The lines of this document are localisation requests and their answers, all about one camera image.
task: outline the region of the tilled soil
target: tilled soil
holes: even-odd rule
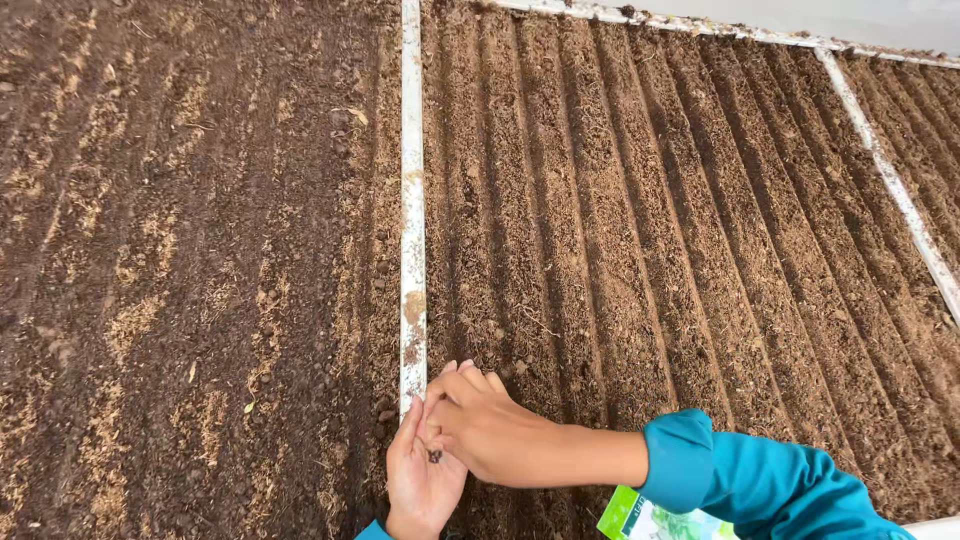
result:
[[[350,538],[396,429],[396,2],[0,8],[0,536]],[[960,338],[808,50],[423,3],[431,373],[960,511]],[[843,60],[950,261],[960,77]],[[448,531],[597,537],[474,480]]]

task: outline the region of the green seed packet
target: green seed packet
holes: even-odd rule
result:
[[[640,496],[633,488],[616,486],[597,528],[611,540],[733,540],[733,525],[703,510],[674,514]]]

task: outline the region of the teal sleeve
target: teal sleeve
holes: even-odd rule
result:
[[[394,540],[389,534],[383,531],[383,528],[380,527],[379,522],[373,520],[367,528],[363,529],[362,532],[354,540]]]
[[[913,538],[821,450],[714,433],[699,409],[658,417],[643,434],[650,470],[638,491],[671,512],[701,508],[740,538]]]

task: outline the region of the metal bar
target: metal bar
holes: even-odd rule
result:
[[[950,314],[953,315],[953,320],[960,321],[960,288],[957,287],[957,282],[953,278],[953,274],[950,273],[947,263],[944,261],[943,256],[940,255],[940,250],[937,249],[933,238],[930,237],[930,233],[924,225],[924,220],[917,213],[917,207],[913,205],[913,201],[910,199],[910,194],[903,185],[900,174],[886,156],[884,156],[880,142],[877,140],[876,134],[874,134],[874,128],[863,114],[860,104],[856,101],[856,95],[847,84],[843,71],[840,69],[840,66],[837,65],[837,60],[833,57],[833,53],[822,47],[817,47],[813,51],[817,55],[817,58],[824,64],[824,68],[827,69],[830,80],[833,82],[833,89],[836,90],[840,99],[843,101],[844,109],[847,110],[853,126],[860,134],[864,148],[874,155],[874,163],[876,163],[876,168],[880,171],[883,183],[886,184],[887,190],[890,191],[890,196],[894,198],[897,206],[900,207],[900,211],[903,213],[903,219],[906,220],[910,234],[913,236],[913,243],[917,246],[917,249],[920,250],[920,255],[924,258],[926,267],[933,276],[933,281],[940,287],[940,293],[947,303]]]
[[[910,61],[914,63],[923,63],[935,65],[938,67],[948,67],[960,69],[960,59],[925,59],[911,57],[900,54],[886,52],[884,49],[871,45],[863,45],[852,41],[845,41],[835,37],[816,37],[799,36],[796,34],[783,34],[780,32],[770,32],[762,28],[755,28],[742,24],[732,25],[713,22],[708,19],[694,19],[688,17],[676,17],[673,15],[646,15],[644,12],[635,12],[632,16],[625,16],[617,8],[610,6],[598,6],[596,4],[585,4],[572,2],[568,6],[564,0],[492,0],[492,2],[502,8],[513,10],[544,12],[550,14],[564,14],[571,17],[580,17],[587,19],[597,19],[603,22],[615,22],[622,24],[645,25],[661,30],[670,30],[674,32],[690,32],[693,34],[705,34],[712,36],[733,36],[738,39],[750,38],[766,43],[779,43],[781,45],[793,45],[797,47],[821,47],[831,51],[843,51],[851,49],[855,54],[882,58],[892,61]]]
[[[426,247],[420,0],[403,0],[401,55],[400,418],[426,391]]]

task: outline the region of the brown soil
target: brown soil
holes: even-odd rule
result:
[[[0,536],[386,516],[398,18],[0,8]],[[598,428],[697,406],[960,511],[960,337],[812,53],[448,0],[423,49],[431,373]],[[844,66],[955,260],[960,77]],[[448,530],[596,537],[609,494],[471,480]]]

